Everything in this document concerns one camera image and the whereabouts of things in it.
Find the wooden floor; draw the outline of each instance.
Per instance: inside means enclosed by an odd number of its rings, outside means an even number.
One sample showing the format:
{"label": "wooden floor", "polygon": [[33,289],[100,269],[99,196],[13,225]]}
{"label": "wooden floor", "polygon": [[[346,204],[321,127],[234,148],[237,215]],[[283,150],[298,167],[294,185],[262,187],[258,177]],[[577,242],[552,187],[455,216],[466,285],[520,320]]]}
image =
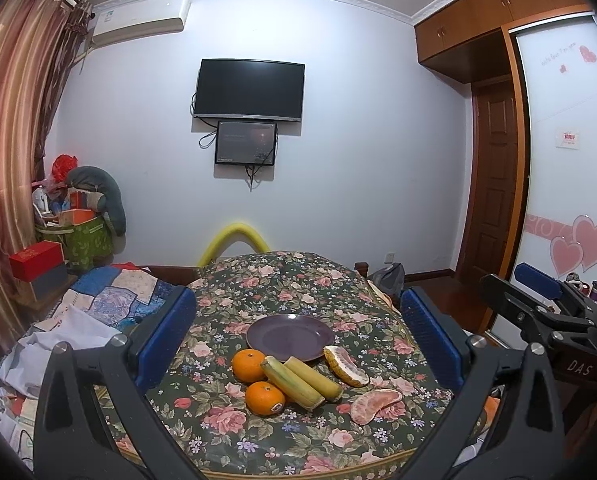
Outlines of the wooden floor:
{"label": "wooden floor", "polygon": [[427,293],[439,310],[453,317],[464,330],[478,332],[487,306],[479,298],[476,290],[463,285],[456,278],[444,276],[407,282],[406,286],[419,285]]}

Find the orange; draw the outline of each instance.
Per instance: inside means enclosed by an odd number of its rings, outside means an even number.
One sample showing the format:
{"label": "orange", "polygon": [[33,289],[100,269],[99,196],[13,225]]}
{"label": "orange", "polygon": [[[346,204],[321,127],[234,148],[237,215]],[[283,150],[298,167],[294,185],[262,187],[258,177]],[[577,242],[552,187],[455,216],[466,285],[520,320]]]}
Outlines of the orange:
{"label": "orange", "polygon": [[245,403],[256,415],[274,415],[285,406],[285,396],[273,384],[261,381],[247,387]]}
{"label": "orange", "polygon": [[265,354],[251,348],[236,352],[232,357],[232,371],[234,377],[243,383],[256,383],[265,378],[261,369],[261,362]]}

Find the purple plate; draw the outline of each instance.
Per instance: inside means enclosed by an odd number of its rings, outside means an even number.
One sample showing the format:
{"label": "purple plate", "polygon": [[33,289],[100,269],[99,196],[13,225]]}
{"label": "purple plate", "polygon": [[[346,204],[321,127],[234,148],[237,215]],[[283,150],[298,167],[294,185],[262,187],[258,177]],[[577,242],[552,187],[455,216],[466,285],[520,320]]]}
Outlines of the purple plate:
{"label": "purple plate", "polygon": [[284,363],[294,356],[312,361],[323,355],[323,347],[332,345],[332,329],[315,317],[300,314],[274,314],[259,319],[247,330],[250,348],[273,355]]}

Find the plate rim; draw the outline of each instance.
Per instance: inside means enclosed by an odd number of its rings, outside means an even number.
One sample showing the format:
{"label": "plate rim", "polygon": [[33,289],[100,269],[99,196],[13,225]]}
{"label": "plate rim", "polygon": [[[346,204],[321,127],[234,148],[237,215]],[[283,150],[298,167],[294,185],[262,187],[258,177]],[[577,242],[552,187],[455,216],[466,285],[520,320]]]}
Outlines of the plate rim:
{"label": "plate rim", "polygon": [[[245,342],[247,343],[247,346],[248,346],[249,348],[253,349],[253,350],[257,350],[256,348],[254,348],[254,347],[252,346],[252,344],[250,343],[250,340],[249,340],[249,338],[248,338],[248,336],[247,336],[247,335],[249,334],[249,332],[250,332],[250,329],[251,329],[251,328],[252,328],[252,327],[253,327],[253,326],[254,326],[256,323],[258,323],[259,321],[263,321],[264,319],[267,319],[267,318],[269,318],[269,317],[275,317],[275,316],[285,316],[285,317],[287,317],[287,316],[291,316],[292,314],[293,314],[292,312],[288,312],[287,314],[280,314],[280,313],[278,313],[278,314],[268,314],[268,315],[267,315],[267,316],[265,316],[265,317],[261,317],[261,319],[257,319],[255,322],[253,322],[253,323],[252,323],[252,324],[249,326],[249,328],[247,329],[247,332],[245,332]],[[312,316],[306,316],[305,314],[293,314],[293,315],[294,315],[294,316],[296,316],[296,317],[305,317],[305,318],[307,318],[307,319],[314,319],[314,320],[318,321],[318,322],[319,322],[319,323],[321,323],[323,326],[325,326],[325,327],[326,327],[326,329],[328,329],[328,330],[331,332],[331,334],[332,334],[332,344],[335,342],[335,332],[334,332],[334,330],[332,330],[332,328],[331,328],[331,327],[329,327],[328,325],[326,325],[326,324],[325,324],[323,321],[321,321],[319,318],[312,317]],[[322,357],[322,356],[325,354],[325,351],[324,351],[324,348],[325,348],[325,346],[327,346],[327,345],[323,345],[323,349],[321,350],[321,352],[320,352],[320,354],[319,354],[319,355],[316,355],[316,356],[314,356],[314,357],[310,357],[310,359],[301,359],[300,357],[297,357],[297,359],[298,359],[299,361],[303,361],[304,363],[307,363],[307,362],[310,362],[310,361],[314,361],[314,360],[316,360],[316,359],[319,359],[319,358],[321,358],[321,357]]]}

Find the green fabric basket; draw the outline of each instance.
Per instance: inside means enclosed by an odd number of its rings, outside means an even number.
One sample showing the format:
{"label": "green fabric basket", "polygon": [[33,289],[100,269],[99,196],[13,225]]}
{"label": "green fabric basket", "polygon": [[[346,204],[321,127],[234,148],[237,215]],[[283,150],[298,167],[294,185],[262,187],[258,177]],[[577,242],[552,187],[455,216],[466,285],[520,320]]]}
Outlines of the green fabric basket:
{"label": "green fabric basket", "polygon": [[94,258],[112,254],[112,236],[101,216],[73,226],[36,226],[43,240],[59,242],[69,265],[76,270],[90,270]]}

